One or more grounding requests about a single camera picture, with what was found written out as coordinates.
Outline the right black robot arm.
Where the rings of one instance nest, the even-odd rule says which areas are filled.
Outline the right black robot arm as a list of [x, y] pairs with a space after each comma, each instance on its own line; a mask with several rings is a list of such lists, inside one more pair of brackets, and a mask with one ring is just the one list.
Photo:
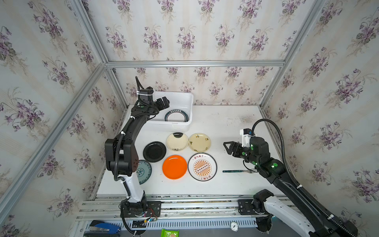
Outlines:
[[241, 158], [255, 166], [256, 171], [270, 184], [279, 189], [296, 206], [294, 211], [280, 202], [267, 189], [257, 192], [248, 205], [242, 205], [240, 214], [255, 212], [263, 215], [257, 221], [257, 229], [267, 232], [271, 218], [279, 218], [302, 237], [356, 237], [357, 227], [349, 220], [344, 221], [325, 208], [295, 180], [285, 164], [272, 158], [268, 143], [261, 137], [249, 137], [249, 142], [225, 142], [229, 155]]

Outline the orange plate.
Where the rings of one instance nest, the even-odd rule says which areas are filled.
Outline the orange plate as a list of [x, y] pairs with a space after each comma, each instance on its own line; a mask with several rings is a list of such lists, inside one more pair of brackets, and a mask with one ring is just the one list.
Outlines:
[[172, 155], [168, 157], [162, 166], [163, 174], [166, 178], [177, 180], [182, 178], [187, 172], [187, 162], [179, 155]]

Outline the cream plate with small motifs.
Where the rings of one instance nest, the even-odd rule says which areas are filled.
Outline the cream plate with small motifs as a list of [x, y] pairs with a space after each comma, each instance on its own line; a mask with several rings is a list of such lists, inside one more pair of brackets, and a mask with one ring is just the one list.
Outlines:
[[211, 139], [204, 133], [193, 134], [188, 142], [189, 148], [198, 153], [204, 153], [211, 147]]

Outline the white plate green red rim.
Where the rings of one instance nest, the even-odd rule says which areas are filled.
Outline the white plate green red rim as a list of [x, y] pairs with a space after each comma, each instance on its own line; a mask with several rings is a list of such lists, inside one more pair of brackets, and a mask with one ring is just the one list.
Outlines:
[[164, 116], [164, 121], [167, 122], [188, 122], [189, 120], [188, 114], [180, 109], [170, 110]]

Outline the teal patterned plate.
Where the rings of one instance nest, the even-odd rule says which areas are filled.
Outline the teal patterned plate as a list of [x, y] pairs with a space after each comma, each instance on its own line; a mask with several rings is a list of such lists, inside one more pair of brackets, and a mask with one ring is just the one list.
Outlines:
[[151, 164], [147, 161], [139, 160], [136, 174], [140, 185], [146, 183], [152, 174]]

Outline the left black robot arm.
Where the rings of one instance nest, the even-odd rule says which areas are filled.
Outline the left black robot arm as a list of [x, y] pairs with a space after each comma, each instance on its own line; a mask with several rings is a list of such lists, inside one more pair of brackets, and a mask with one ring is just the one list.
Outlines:
[[148, 204], [145, 191], [138, 180], [137, 169], [139, 157], [135, 140], [142, 127], [151, 116], [169, 108], [170, 102], [166, 97], [153, 100], [152, 96], [139, 98], [131, 109], [126, 125], [115, 138], [105, 142], [106, 168], [111, 171], [114, 180], [120, 182], [126, 191], [126, 198], [121, 201], [120, 216], [125, 214], [141, 216], [147, 212]]

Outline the white plate with sunburst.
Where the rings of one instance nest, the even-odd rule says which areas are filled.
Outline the white plate with sunburst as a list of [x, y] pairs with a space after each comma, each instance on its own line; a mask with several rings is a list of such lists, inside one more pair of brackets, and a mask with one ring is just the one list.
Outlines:
[[201, 182], [206, 182], [215, 177], [218, 166], [215, 159], [208, 153], [196, 153], [188, 160], [190, 176]]

